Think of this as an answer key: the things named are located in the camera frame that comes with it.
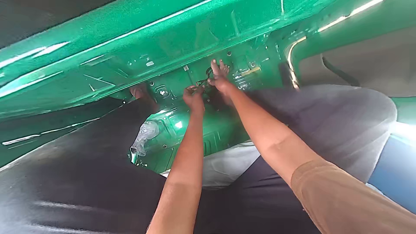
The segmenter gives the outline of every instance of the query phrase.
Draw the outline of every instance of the shirt sleeve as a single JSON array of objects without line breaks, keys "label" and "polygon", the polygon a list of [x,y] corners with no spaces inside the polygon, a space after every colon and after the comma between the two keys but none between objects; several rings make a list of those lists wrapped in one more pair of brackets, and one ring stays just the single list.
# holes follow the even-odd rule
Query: shirt sleeve
[{"label": "shirt sleeve", "polygon": [[416,215],[324,159],[298,167],[291,186],[323,234],[416,232]]}]

